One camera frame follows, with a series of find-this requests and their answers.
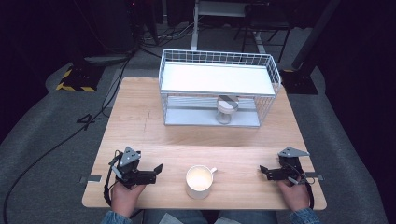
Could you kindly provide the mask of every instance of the wooden table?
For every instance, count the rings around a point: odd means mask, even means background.
[[[157,183],[146,187],[137,207],[176,209],[287,209],[276,182],[268,181],[259,165],[279,168],[277,152],[285,147],[306,150],[283,88],[260,128],[165,126],[158,79],[126,77],[91,172],[102,180],[88,183],[82,198],[85,206],[107,207],[103,186],[108,163],[115,150],[127,146],[141,151],[141,171],[163,163]],[[306,172],[314,172],[309,157],[300,162]],[[196,164],[218,168],[203,200],[191,199],[185,190],[186,173]],[[318,180],[312,189],[315,209],[324,209]]]

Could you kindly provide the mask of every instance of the white cup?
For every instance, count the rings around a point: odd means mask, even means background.
[[[187,194],[193,199],[203,199],[209,195],[213,183],[213,173],[218,169],[209,169],[204,165],[194,165],[186,175]]]

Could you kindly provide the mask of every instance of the sleeve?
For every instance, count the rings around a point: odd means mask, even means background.
[[[298,210],[290,215],[292,224],[321,224],[319,218],[311,208]]]
[[[132,224],[132,220],[113,211],[108,211],[101,224]]]

